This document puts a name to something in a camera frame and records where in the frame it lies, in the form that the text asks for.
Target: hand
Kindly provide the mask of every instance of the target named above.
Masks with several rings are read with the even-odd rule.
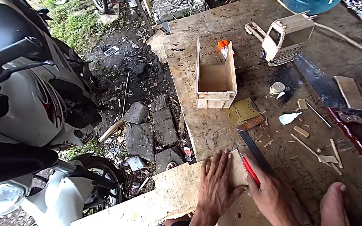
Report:
[[[206,172],[207,160],[203,161],[198,189],[198,205],[190,226],[214,226],[234,200],[244,192],[245,186],[243,185],[229,192],[228,177],[231,158],[232,155],[228,150],[224,150],[223,154],[218,151],[210,164],[209,172]]]
[[[254,178],[248,173],[247,181],[250,188],[250,196],[254,199],[261,213],[273,226],[298,225],[294,220],[289,205],[284,200],[280,181],[267,175],[258,164],[248,155],[244,154],[252,170],[258,176],[260,187]]]

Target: fingernail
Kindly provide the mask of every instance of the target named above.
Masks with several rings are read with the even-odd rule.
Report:
[[[346,190],[346,185],[340,186],[340,190],[341,190],[341,191],[345,191],[345,190]]]

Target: wooden box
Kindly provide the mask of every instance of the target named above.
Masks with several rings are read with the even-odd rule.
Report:
[[[230,107],[237,95],[233,46],[230,41],[226,63],[201,65],[198,39],[196,54],[196,102],[199,108]]]

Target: blue container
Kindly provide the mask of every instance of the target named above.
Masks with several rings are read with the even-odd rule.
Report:
[[[337,5],[340,0],[283,0],[291,11],[302,13],[309,10],[308,15],[326,12]]]

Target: red utility knife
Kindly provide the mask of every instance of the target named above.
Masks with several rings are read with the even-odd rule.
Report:
[[[259,182],[258,177],[256,176],[256,174],[254,173],[254,171],[252,170],[251,166],[249,165],[248,161],[244,158],[244,156],[238,152],[238,154],[240,155],[241,159],[243,160],[243,165],[245,167],[245,170],[249,172],[249,174],[251,174],[251,176],[254,178],[256,184],[258,185],[258,187],[261,186],[261,183]]]

